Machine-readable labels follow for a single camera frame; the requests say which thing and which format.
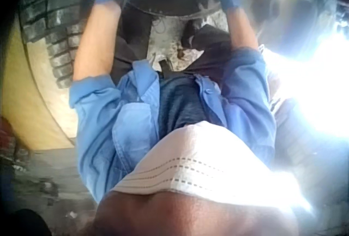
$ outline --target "wheel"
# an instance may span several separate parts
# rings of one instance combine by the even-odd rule
[[[59,88],[71,84],[73,61],[86,21],[83,6],[83,0],[20,0],[23,42],[45,38]]]

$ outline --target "yellow wall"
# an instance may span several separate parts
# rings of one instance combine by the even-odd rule
[[[29,149],[73,147],[54,121],[35,86],[25,56],[18,18],[11,30],[4,63],[1,114]]]

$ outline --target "mechanic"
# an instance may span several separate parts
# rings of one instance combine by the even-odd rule
[[[79,173],[99,203],[85,235],[297,235],[267,166],[275,121],[266,66],[239,0],[230,34],[189,22],[181,72],[137,60],[120,0],[96,0],[74,64]]]

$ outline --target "dark pants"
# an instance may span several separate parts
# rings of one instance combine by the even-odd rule
[[[209,76],[220,85],[224,65],[231,57],[229,34],[213,26],[205,25],[196,32],[191,45],[193,49],[204,50],[204,53],[182,72]],[[124,39],[117,37],[114,64],[111,72],[114,83],[118,83],[122,76],[132,70],[132,62],[135,60],[139,60],[139,58],[136,57],[131,47]]]

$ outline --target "white face mask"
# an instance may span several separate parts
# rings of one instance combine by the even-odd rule
[[[171,132],[113,190],[172,191],[219,203],[286,207],[271,171],[231,131],[208,122]]]

